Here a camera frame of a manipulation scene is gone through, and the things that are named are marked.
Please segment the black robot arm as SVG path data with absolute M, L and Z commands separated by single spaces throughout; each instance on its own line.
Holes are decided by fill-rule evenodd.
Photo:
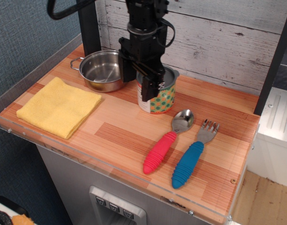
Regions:
M 167 41 L 167 31 L 174 26 L 163 17 L 168 13 L 167 0 L 126 1 L 129 23 L 129 38 L 120 38 L 119 69 L 125 83 L 142 75 L 142 101 L 158 96 L 164 86 L 165 69 L 161 57 L 172 44 Z

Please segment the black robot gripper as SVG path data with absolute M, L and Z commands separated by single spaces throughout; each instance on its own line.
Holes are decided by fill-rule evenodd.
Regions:
M 161 57 L 165 53 L 167 28 L 159 28 L 155 34 L 142 36 L 130 34 L 130 38 L 121 37 L 118 63 L 121 80 L 124 83 L 136 79 L 137 71 L 142 77 L 142 101 L 147 102 L 158 96 L 165 87 L 164 67 Z

